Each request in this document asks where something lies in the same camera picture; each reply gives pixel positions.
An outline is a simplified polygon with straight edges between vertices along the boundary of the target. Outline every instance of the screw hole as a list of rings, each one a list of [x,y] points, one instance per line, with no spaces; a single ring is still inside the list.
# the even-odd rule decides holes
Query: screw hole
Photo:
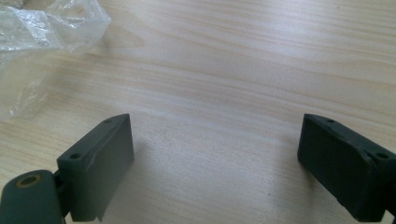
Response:
[[[80,157],[80,155],[79,155],[78,153],[75,153],[75,154],[72,154],[72,155],[70,156],[70,159],[75,160],[75,159],[78,159],[79,157]]]
[[[376,156],[381,158],[381,159],[387,159],[388,155],[384,154],[384,153],[376,153]]]
[[[41,179],[41,175],[28,175],[18,180],[17,187],[21,189],[29,188],[35,185],[38,181],[40,181],[40,179]]]

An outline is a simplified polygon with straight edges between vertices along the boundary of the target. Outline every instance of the crumpled transparent plastic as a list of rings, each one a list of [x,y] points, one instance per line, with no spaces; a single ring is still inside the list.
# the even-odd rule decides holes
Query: crumpled transparent plastic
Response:
[[[3,2],[0,2],[0,120],[32,115],[42,105],[46,97],[42,85],[48,71],[40,70],[35,61],[59,50],[86,52],[111,22],[97,0],[27,0],[23,1],[26,2],[23,9],[8,7]]]

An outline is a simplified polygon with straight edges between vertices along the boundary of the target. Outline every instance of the tabletop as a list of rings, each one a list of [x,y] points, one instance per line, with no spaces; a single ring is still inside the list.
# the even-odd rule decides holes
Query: tabletop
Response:
[[[41,106],[0,122],[0,188],[129,113],[135,160],[103,223],[358,223],[297,149],[312,113],[396,152],[394,1],[100,3],[103,38],[43,56]]]

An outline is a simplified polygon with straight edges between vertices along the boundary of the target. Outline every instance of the black plastic part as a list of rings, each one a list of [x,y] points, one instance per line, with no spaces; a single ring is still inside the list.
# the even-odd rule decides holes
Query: black plastic part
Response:
[[[129,115],[103,121],[58,158],[62,179],[73,189],[74,221],[102,219],[133,159]]]
[[[396,156],[346,126],[305,115],[299,161],[358,221],[395,215]]]
[[[58,158],[59,170],[33,171],[6,184],[1,224],[101,220],[134,159],[128,114],[106,119]]]
[[[52,173],[38,170],[9,181],[3,188],[0,223],[64,223]]]

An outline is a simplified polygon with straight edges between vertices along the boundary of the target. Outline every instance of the plastic bag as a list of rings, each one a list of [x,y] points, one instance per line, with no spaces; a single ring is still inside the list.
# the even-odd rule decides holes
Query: plastic bag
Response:
[[[1,1],[0,120],[39,109],[47,70],[40,70],[36,61],[59,50],[86,52],[111,21],[96,0],[27,1],[25,9]]]

